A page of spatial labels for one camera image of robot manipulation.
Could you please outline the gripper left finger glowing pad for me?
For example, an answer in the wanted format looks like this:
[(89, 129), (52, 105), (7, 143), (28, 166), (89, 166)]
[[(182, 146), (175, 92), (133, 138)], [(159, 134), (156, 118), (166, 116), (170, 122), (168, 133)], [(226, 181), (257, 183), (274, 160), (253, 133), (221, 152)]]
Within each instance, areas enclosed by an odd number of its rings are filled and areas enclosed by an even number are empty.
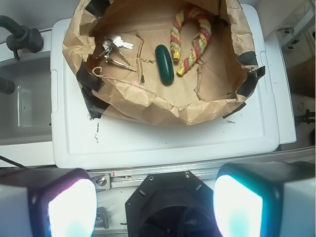
[(90, 237), (97, 193), (81, 168), (0, 171), (2, 237)]

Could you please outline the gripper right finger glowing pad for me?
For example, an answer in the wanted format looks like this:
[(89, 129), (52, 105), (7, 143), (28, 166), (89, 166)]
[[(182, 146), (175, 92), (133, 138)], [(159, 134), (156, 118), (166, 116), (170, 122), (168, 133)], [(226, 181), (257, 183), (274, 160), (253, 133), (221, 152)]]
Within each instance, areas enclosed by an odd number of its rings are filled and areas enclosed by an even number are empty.
[(314, 237), (316, 166), (312, 162), (229, 162), (213, 189), (224, 237)]

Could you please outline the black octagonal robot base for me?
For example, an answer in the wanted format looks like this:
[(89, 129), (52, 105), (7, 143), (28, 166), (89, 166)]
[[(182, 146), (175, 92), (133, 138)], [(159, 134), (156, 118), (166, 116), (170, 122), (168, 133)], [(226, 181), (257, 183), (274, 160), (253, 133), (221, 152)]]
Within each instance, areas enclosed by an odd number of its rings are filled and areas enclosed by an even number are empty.
[(213, 190), (190, 171), (149, 174), (125, 203), (130, 237), (219, 237)]

